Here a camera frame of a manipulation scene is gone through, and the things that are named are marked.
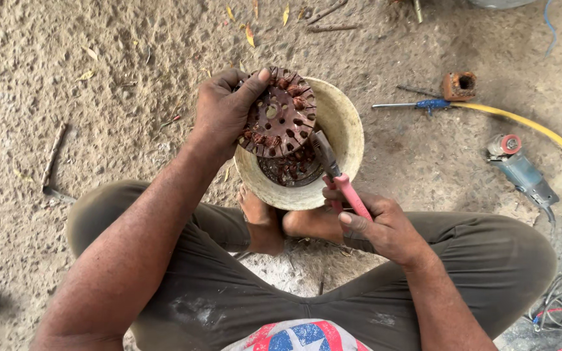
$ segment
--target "hand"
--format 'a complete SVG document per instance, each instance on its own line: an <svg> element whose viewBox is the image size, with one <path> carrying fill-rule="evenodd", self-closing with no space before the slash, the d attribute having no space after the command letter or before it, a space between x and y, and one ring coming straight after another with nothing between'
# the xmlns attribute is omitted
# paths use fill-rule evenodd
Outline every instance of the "hand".
<svg viewBox="0 0 562 351"><path fill-rule="evenodd" d="M330 205L332 200L346 201L339 190L324 188L322 194L326 198L325 205ZM358 195L374 217L374 222L356 214L342 212L338 219L343 226L361 233L377 253L393 260L404 270L423 269L437 259L396 201L372 194Z"/></svg>
<svg viewBox="0 0 562 351"><path fill-rule="evenodd" d="M244 84L232 92L240 81ZM192 138L230 159L237 146L235 140L246 124L248 110L269 81L270 72L266 68L250 78L246 73L231 68L200 84Z"/></svg>

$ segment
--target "sandy floor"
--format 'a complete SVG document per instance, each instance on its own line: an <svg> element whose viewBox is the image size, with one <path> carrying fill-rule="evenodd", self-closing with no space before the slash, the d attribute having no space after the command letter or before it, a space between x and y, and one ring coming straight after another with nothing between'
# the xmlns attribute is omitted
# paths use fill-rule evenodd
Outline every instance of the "sandy floor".
<svg viewBox="0 0 562 351"><path fill-rule="evenodd" d="M562 136L562 2L550 7L559 40L545 59L551 35L541 2L488 11L464 0L423 1L425 22L417 24L410 2L350 0L322 23L362 28L320 34L306 33L297 15L302 5L320 10L331 1L290 1L285 28L285 3L259 3L255 20L251 1L229 1L233 23L220 1L0 0L0 350L27 349L73 262L64 239L70 205L43 196L39 185L58 124L71 125L54 172L58 190L79 197L117 179L151 180L192 127L197 84L230 62L291 68L347 94L366 140L355 188L392 196L407 210L494 212L532 224L538 211L483 159L493 134L514 132L561 196L555 211L562 216L562 152L545 137L469 110L427 118L419 110L370 109L423 99L396 84L437 90L444 73L470 70L479 79L476 101ZM238 30L246 21L256 48ZM75 81L90 69L92 78ZM176 105L181 120L160 130ZM239 183L227 163L204 201L236 206ZM298 256L293 265L305 279L280 285L305 295L316 292L322 262L338 262L327 290L378 264L331 247L289 257ZM256 272L266 264L253 260ZM284 257L275 260L281 266Z"/></svg>

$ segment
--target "bucket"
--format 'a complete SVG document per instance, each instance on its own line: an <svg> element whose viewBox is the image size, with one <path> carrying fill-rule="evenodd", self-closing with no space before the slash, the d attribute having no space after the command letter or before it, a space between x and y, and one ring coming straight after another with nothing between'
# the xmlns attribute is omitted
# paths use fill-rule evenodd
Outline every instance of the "bucket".
<svg viewBox="0 0 562 351"><path fill-rule="evenodd" d="M340 171L350 180L359 171L363 157L363 126L355 106L334 85L320 79L303 77L314 90L318 112L316 123L322 128L337 158ZM242 181L254 195L277 209L303 211L324 204L322 177L306 186L288 188L269 180L261 171L257 156L240 146L234 163Z"/></svg>

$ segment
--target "yellow hose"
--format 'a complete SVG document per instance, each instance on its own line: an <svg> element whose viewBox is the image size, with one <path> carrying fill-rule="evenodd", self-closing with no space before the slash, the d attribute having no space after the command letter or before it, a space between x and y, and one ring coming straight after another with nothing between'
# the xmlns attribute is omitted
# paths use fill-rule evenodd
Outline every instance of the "yellow hose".
<svg viewBox="0 0 562 351"><path fill-rule="evenodd" d="M548 136L550 139L554 140L557 144L559 144L562 147L562 137L560 137L557 133L549 130L548 128L545 128L543 125L539 123L535 123L522 116L518 116L511 112L506 112L505 110L490 108L489 106L485 106L485 105L471 104L469 102L452 102L450 106L456 106L458 108L469 108L469 109L484 111L492 114L499 114L500 116L511 118L512 120L525 124L528 127L531 127L532 129L538 132L542 132L543 134Z"/></svg>

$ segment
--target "trousers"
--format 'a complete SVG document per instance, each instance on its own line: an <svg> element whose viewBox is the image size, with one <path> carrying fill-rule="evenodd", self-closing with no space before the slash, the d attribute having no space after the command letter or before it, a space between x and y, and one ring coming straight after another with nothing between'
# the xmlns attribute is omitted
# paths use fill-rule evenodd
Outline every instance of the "trousers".
<svg viewBox="0 0 562 351"><path fill-rule="evenodd" d="M74 255L79 257L148 185L123 180L82 196L67 221ZM465 212L406 216L492 339L523 315L555 275L550 243L517 220ZM249 243L240 210L200 203L181 232L158 290L131 325L137 347L218 351L262 325L317 318L337 323L375 351L421 350L413 300L394 262L324 295L298 297L264 282L227 252L244 251ZM373 252L366 240L345 243Z"/></svg>

